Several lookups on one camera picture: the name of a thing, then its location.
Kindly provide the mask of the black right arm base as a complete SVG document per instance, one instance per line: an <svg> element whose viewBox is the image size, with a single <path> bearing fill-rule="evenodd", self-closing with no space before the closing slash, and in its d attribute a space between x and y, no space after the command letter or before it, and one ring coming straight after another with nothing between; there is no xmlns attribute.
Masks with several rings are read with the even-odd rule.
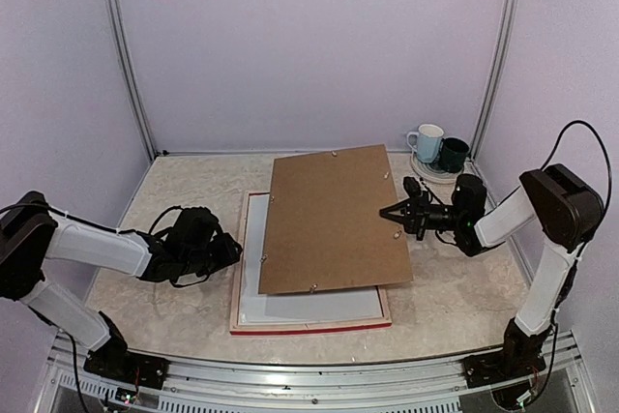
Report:
<svg viewBox="0 0 619 413"><path fill-rule="evenodd" d="M527 336L511 319L500 350L463 359L467 387L483 387L544 370L542 348L549 334L547 328L538 335Z"/></svg>

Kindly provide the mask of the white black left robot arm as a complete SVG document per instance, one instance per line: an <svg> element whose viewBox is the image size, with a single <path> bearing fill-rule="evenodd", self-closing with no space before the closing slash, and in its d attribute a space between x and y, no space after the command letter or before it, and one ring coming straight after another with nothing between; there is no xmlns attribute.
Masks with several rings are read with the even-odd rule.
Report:
<svg viewBox="0 0 619 413"><path fill-rule="evenodd" d="M129 377L135 358L114 323L47 279L43 265L72 261L178 288L182 277L204 282L240 260L242 246L208 208L174 210L175 223L162 230L118 229L57 210L42 193L28 192L1 210L2 298L73 337L114 378Z"/></svg>

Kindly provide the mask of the brown frame backing board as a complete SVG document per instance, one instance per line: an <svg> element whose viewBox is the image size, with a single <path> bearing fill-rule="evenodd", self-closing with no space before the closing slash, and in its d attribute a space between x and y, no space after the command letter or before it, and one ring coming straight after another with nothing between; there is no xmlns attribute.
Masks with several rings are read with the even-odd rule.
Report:
<svg viewBox="0 0 619 413"><path fill-rule="evenodd" d="M398 200L382 145L278 158L258 291L293 294L412 279L407 240L380 217Z"/></svg>

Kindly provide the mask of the red sunset photo white border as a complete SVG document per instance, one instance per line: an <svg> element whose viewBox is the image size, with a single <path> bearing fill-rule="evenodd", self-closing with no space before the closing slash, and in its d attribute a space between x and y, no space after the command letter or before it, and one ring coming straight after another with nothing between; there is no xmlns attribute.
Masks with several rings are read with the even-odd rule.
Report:
<svg viewBox="0 0 619 413"><path fill-rule="evenodd" d="M313 294L258 292L269 199L266 192L252 192L247 193L244 200L238 323L242 326L283 326L384 319L384 298L377 287Z"/></svg>

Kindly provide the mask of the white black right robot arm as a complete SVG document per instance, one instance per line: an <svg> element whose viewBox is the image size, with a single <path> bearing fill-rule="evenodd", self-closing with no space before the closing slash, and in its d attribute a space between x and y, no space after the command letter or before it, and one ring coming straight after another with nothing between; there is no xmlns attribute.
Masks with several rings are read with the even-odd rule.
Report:
<svg viewBox="0 0 619 413"><path fill-rule="evenodd" d="M497 248L529 223L543 232L543 251L528 295L509 322L494 367L514 378L533 359L573 284L577 263L604 220L602 197L558 163L523 172L517 187L492 209L487 189L473 174L457 176L450 203L435 203L431 192L413 178L403 185L407 199L380 209L381 218L400 224L418 240L429 231L450 232L455 246L469 257Z"/></svg>

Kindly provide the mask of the red wooden picture frame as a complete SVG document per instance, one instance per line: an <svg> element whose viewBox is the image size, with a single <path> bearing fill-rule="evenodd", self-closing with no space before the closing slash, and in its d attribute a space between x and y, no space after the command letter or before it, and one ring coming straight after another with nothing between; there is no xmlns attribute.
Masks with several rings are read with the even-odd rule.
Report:
<svg viewBox="0 0 619 413"><path fill-rule="evenodd" d="M245 226L244 220L244 200L246 194L252 192L246 192L243 199L243 206L241 210L240 224L239 224L239 242L243 246L243 230ZM377 287L381 290L381 294L384 298L382 308L385 311L386 317L384 319L363 319L357 321L339 322L339 323L310 323L310 324L294 324L294 325L266 325L266 326L242 326L237 321L239 311L239 299L240 299L240 271L242 268L243 255L239 263L235 266L233 282L232 282L232 294L230 305L230 317L229 317L229 333L233 336L255 336L255 337L269 337L269 336L293 336L293 335L308 335L308 334L329 334L329 333L341 333L348 331L360 331L367 329L379 329L386 328L392 325L392 318L390 315L387 292L381 287Z"/></svg>

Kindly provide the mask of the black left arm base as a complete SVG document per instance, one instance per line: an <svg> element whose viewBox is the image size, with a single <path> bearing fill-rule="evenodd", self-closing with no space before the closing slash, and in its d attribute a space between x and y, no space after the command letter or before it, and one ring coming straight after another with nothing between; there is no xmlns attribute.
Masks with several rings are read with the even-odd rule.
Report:
<svg viewBox="0 0 619 413"><path fill-rule="evenodd" d="M132 384L135 388L161 390L170 362L163 357L130 351L112 320L102 311L99 316L107 325L109 339L101 348L88 352L84 370L103 378Z"/></svg>

